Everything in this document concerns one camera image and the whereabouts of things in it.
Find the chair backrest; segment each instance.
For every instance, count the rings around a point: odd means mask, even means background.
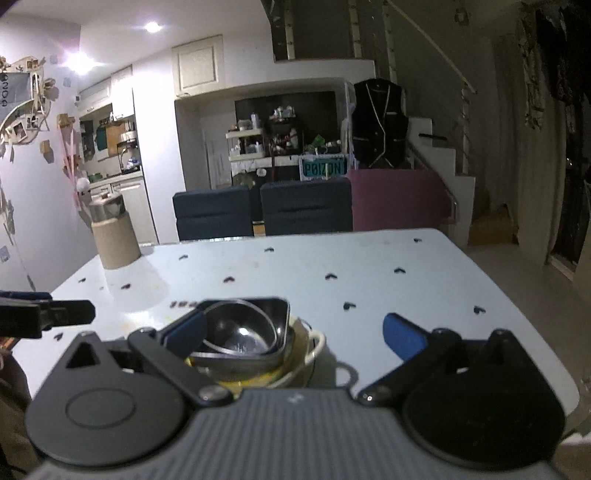
[[[276,181],[261,187],[266,235],[351,232],[351,185],[346,178]]]
[[[350,170],[353,230],[438,228],[451,201],[430,170]]]
[[[251,203],[244,185],[192,190],[173,197],[179,240],[253,236]]]

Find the white tabletop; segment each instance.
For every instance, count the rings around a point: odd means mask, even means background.
[[[273,247],[274,251],[265,249]],[[173,301],[278,296],[291,312],[321,330],[328,350],[312,385],[343,384],[356,394],[400,365],[385,344],[382,322],[397,312],[426,330],[448,327],[484,339],[495,328],[515,334],[556,392],[567,414],[577,387],[558,357],[509,298],[436,230],[300,235],[160,245],[118,270],[95,257],[53,292],[55,299],[89,299],[89,326],[55,328],[14,348],[35,394],[72,339],[94,330],[103,340],[157,329],[188,311]],[[394,270],[402,267],[405,274]],[[326,280],[333,273],[337,279]],[[234,282],[224,283],[226,277]],[[130,284],[128,289],[121,287]],[[356,308],[343,309],[344,302]],[[474,306],[485,313],[476,315]],[[60,341],[54,339],[63,333]]]

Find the ceiling light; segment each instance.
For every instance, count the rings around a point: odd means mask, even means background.
[[[94,67],[98,67],[100,63],[95,62],[86,55],[86,53],[77,51],[75,53],[68,54],[65,66],[78,75],[85,75],[91,71]]]
[[[156,22],[147,23],[144,28],[150,33],[158,33],[160,30],[162,30],[162,27]]]

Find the kitchen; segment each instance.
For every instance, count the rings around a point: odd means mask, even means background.
[[[92,200],[121,193],[140,244],[158,238],[145,187],[135,124],[132,67],[81,91],[76,107]]]

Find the beige canister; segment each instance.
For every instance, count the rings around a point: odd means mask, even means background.
[[[92,233],[100,260],[107,270],[124,267],[141,256],[123,195],[112,193],[89,205]]]

